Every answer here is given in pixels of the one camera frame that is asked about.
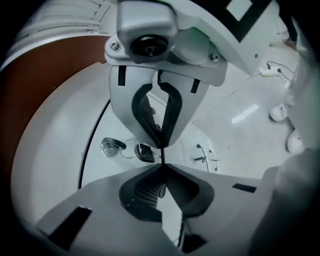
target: white curved surface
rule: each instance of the white curved surface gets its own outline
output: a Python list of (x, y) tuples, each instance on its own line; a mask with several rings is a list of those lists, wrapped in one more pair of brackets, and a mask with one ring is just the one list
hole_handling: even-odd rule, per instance
[(109, 100), (110, 68), (95, 63), (81, 70), (33, 115), (12, 166), (12, 204), (19, 217), (35, 224), (77, 191), (88, 140)]

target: cable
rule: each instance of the cable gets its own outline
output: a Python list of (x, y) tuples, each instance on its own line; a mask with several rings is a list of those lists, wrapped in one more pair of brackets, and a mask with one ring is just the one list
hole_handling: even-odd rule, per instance
[(196, 120), (193, 120), (192, 123), (194, 123), (195, 121), (198, 121), (200, 118), (202, 118), (208, 111), (212, 110), (213, 108), (215, 108), (216, 106), (218, 106), (221, 102), (223, 102), (226, 98), (228, 98), (230, 95), (234, 94), (236, 91), (238, 91), (240, 89), (240, 87), (246, 82), (248, 81), (249, 79), (255, 77), (255, 76), (258, 76), (260, 75), (260, 73), (257, 73), (257, 74), (254, 74), (252, 76), (249, 76), (246, 80), (244, 80), (242, 82), (242, 84), (240, 84), (240, 86), (235, 89), (234, 91), (232, 91), (231, 93), (229, 93), (227, 96), (225, 96), (222, 100), (220, 100), (217, 104), (215, 104), (214, 106), (210, 107), (209, 109), (207, 109), (201, 116), (199, 116)]
[(281, 73), (286, 79), (288, 79), (288, 80), (291, 82), (291, 80), (290, 80), (288, 77), (286, 77), (286, 76), (284, 75), (284, 73), (282, 73), (282, 71), (281, 71), (280, 68), (278, 68), (277, 71), (278, 71), (279, 73)]
[(277, 65), (280, 65), (280, 66), (283, 66), (283, 67), (286, 67), (288, 70), (290, 70), (292, 73), (294, 73), (290, 68), (288, 68), (286, 65), (283, 65), (283, 64), (280, 64), (280, 63), (277, 63), (277, 62), (274, 62), (274, 61), (272, 61), (272, 60), (268, 60), (267, 62), (266, 62), (266, 66), (267, 66), (267, 68), (268, 69), (270, 69), (269, 67), (270, 67), (270, 65), (268, 64), (269, 62), (272, 62), (272, 63), (274, 63), (274, 64), (277, 64)]

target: shoe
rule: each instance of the shoe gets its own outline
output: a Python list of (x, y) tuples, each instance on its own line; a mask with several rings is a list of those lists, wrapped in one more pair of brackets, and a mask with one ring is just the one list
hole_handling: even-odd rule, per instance
[(286, 147), (292, 154), (301, 153), (304, 150), (304, 145), (302, 144), (297, 130), (294, 130), (290, 134), (288, 140), (286, 141)]
[(288, 113), (287, 113), (287, 108), (286, 108), (285, 104), (281, 103), (281, 104), (273, 107), (270, 110), (270, 116), (276, 122), (280, 122), (280, 121), (284, 120), (285, 118), (287, 118)]
[(288, 37), (287, 39), (283, 40), (283, 43), (286, 45), (286, 46), (289, 46), (291, 47), (292, 49), (294, 49), (295, 51), (297, 51), (297, 43), (292, 41), (290, 39), (290, 37)]

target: brown wooden panel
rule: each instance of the brown wooden panel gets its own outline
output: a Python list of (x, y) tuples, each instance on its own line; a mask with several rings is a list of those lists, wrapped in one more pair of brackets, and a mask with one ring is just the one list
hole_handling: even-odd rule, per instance
[(106, 62), (106, 36), (58, 40), (32, 49), (0, 73), (0, 166), (7, 182), (20, 138), (33, 114), (65, 80)]

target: white wall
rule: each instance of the white wall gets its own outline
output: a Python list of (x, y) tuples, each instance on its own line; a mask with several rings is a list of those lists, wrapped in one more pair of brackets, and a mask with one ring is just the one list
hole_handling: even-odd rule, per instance
[(17, 34), (8, 56), (48, 38), (100, 31), (100, 21), (110, 7), (108, 0), (48, 0)]
[(110, 4), (102, 19), (100, 20), (100, 30), (113, 35), (117, 32), (117, 6), (113, 3)]

